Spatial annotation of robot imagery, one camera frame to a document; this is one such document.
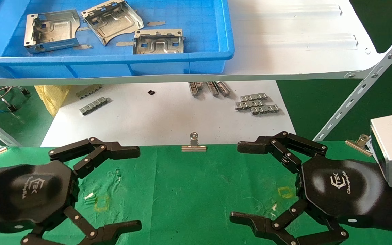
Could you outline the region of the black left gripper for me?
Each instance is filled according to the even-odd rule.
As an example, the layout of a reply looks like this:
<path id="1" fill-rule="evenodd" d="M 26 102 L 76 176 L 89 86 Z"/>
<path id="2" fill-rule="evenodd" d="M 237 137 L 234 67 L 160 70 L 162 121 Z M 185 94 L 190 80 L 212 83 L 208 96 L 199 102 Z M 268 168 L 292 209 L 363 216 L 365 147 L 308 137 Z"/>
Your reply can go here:
<path id="1" fill-rule="evenodd" d="M 78 178 L 83 179 L 107 159 L 135 159 L 140 155 L 138 146 L 91 137 L 50 150 L 50 160 L 54 160 L 50 163 L 0 168 L 0 233 L 34 228 L 22 238 L 22 245 L 61 245 L 44 239 L 43 234 L 68 218 L 85 234 L 79 245 L 115 245 L 122 234 L 140 231 L 141 221 L 95 229 L 73 207 L 78 199 Z M 64 164 L 79 157 L 83 159 L 73 171 Z"/>

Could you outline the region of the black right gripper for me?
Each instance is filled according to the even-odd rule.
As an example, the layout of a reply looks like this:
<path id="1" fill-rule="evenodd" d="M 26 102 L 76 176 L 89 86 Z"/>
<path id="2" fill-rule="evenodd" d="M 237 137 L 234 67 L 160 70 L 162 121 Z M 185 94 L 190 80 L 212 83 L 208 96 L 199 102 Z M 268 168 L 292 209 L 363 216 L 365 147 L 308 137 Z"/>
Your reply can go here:
<path id="1" fill-rule="evenodd" d="M 349 238 L 349 233 L 339 223 L 354 227 L 373 226 L 373 210 L 387 187 L 380 168 L 375 163 L 359 160 L 315 157 L 325 156 L 327 150 L 327 146 L 321 143 L 286 131 L 237 144 L 239 153 L 271 154 L 291 173 L 301 172 L 304 195 L 318 215 L 326 218 L 323 224 L 327 231 L 300 237 L 288 233 L 286 228 L 310 210 L 304 199 L 295 202 L 275 220 L 231 212 L 230 221 L 249 226 L 255 237 L 274 241 L 277 245 L 339 245 Z M 292 151 L 314 158 L 302 165 Z"/>

